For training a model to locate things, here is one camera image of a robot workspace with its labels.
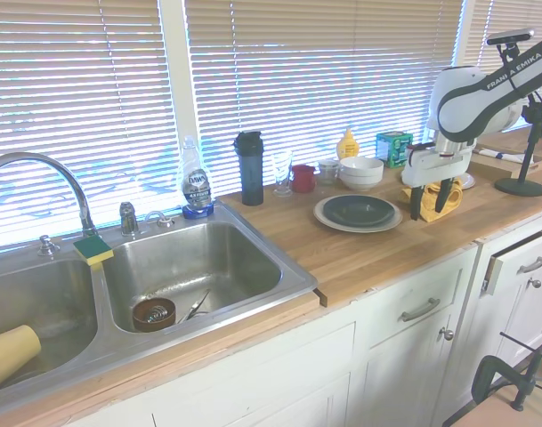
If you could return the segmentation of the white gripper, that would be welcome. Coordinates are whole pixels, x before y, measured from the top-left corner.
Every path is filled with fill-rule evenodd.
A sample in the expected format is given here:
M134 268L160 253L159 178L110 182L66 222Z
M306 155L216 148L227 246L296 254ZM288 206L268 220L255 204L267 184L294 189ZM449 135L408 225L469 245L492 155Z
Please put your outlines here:
M425 185L441 182L435 202L435 211L440 213L446 205L454 178L468 168L472 149L461 149L453 154L440 153L435 147L417 144L409 150L408 159L401 173L401 180L412 187L410 193L410 218L417 221L421 216L422 198Z

